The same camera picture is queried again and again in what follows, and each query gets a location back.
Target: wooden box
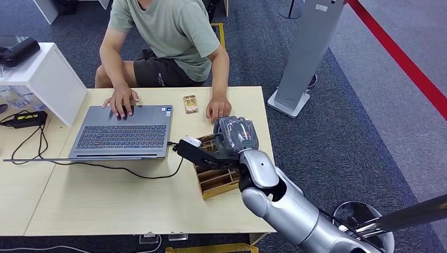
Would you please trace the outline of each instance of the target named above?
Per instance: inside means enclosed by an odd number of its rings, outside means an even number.
[[[214,145],[215,135],[207,135],[198,139],[202,142],[202,149],[217,152],[217,148]],[[194,168],[203,199],[238,188],[240,175],[237,168],[227,167],[222,170],[208,170],[198,165],[195,165]]]

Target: gray pillar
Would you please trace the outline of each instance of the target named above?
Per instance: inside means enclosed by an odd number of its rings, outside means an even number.
[[[309,99],[305,93],[342,14],[344,0],[306,0],[279,88],[268,105],[296,118]]]

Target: black glove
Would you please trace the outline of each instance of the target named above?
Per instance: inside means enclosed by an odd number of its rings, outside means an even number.
[[[219,152],[235,155],[244,149],[258,149],[259,140],[251,120],[230,116],[214,124],[215,144]]]

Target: man's right hand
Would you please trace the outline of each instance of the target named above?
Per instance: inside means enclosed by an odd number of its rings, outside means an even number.
[[[117,117],[120,115],[122,118],[125,116],[123,109],[123,107],[125,107],[128,115],[132,116],[132,109],[130,107],[131,99],[135,100],[136,102],[140,101],[137,93],[127,85],[118,86],[115,87],[112,97],[104,101],[102,107],[105,108],[108,104],[110,104],[113,114]]]

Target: power adapter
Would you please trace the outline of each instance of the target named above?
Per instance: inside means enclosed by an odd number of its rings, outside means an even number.
[[[14,116],[13,119],[5,121],[2,125],[16,129],[44,125],[48,114],[44,111],[21,113]]]

